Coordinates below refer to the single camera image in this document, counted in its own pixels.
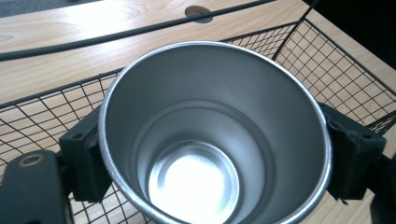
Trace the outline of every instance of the metal grid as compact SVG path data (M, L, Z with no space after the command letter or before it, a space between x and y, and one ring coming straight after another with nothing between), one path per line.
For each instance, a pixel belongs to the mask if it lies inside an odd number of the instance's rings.
M316 99L383 133L396 120L396 94L316 28L293 22L223 40L290 70ZM287 41L277 52L282 43ZM0 183L7 163L26 152L59 150L58 139L101 104L119 70L0 105ZM153 223L113 184L102 203L70 197L76 223Z

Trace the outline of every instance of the wood surface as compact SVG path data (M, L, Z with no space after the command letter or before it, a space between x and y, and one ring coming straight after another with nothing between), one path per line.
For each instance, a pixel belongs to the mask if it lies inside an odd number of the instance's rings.
M192 5L216 10L246 2L248 1L107 0L3 18L0 19L0 52L67 43L183 18L185 8ZM307 5L300 0L278 0L216 17L207 24L192 22L85 49L3 62L0 63L0 104L123 67L159 46L187 40L221 40L297 21L306 9ZM396 90L396 71L317 12L311 12L308 19ZM388 139L385 154L393 156L396 152L396 127L385 136ZM372 199L373 193L368 191L363 201L349 201L349 205L345 206L326 192L317 208L303 223L371 223ZM78 216L76 221L84 223L86 219Z

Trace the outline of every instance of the metal container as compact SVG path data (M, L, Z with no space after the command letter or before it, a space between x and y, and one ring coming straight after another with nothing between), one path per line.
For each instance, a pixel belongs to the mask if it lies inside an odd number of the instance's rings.
M115 183L160 223L295 222L330 178L325 118L308 90L223 43L179 43L127 66L99 137Z

